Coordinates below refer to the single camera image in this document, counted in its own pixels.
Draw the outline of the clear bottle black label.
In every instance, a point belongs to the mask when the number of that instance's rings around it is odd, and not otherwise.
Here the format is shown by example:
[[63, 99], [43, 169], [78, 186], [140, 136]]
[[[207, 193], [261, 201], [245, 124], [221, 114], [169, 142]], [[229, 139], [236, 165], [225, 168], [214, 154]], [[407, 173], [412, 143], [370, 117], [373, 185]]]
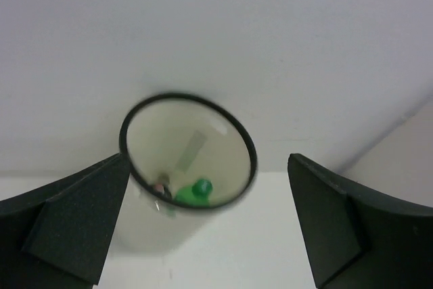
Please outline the clear bottle black label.
[[152, 184], [154, 191], [158, 192], [165, 198], [171, 199], [172, 194], [170, 190], [170, 175], [167, 173], [160, 173], [156, 178], [155, 182]]

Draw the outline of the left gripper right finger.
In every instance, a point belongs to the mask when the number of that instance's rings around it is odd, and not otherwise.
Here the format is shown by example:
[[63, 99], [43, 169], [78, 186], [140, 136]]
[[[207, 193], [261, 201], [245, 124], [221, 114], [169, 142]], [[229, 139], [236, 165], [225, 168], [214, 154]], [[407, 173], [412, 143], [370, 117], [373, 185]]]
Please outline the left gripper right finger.
[[432, 208], [302, 154], [288, 158], [288, 177], [316, 288], [432, 287]]

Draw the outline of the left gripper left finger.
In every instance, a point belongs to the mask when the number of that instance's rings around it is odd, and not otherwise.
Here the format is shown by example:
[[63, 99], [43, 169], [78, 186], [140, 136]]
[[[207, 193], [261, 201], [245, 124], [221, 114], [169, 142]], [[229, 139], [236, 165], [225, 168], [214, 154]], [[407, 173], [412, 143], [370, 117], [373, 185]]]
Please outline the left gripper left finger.
[[115, 154], [1, 201], [2, 288], [98, 285], [129, 181]]

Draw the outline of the green plastic bottle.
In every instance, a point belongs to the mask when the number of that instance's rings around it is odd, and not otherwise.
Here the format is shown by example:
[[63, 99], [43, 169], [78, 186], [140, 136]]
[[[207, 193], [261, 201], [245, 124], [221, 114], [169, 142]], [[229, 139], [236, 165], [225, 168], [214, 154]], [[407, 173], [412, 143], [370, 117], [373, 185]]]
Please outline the green plastic bottle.
[[210, 206], [210, 195], [213, 184], [207, 178], [199, 178], [192, 184], [180, 187], [171, 198], [175, 203], [186, 204], [192, 207], [207, 208]]

